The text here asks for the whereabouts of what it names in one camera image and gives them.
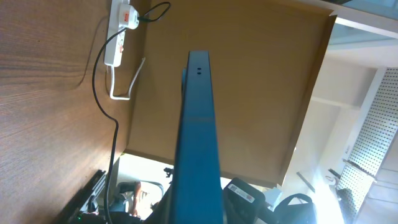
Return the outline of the blue Galaxy smartphone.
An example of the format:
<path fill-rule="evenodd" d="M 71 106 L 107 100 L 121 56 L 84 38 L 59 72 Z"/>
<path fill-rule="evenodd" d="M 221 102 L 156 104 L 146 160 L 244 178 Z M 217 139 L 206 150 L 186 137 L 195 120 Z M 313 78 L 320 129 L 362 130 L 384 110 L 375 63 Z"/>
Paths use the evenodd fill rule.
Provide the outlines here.
<path fill-rule="evenodd" d="M 223 223 L 210 56 L 188 54 L 170 193 L 169 223 Z"/>

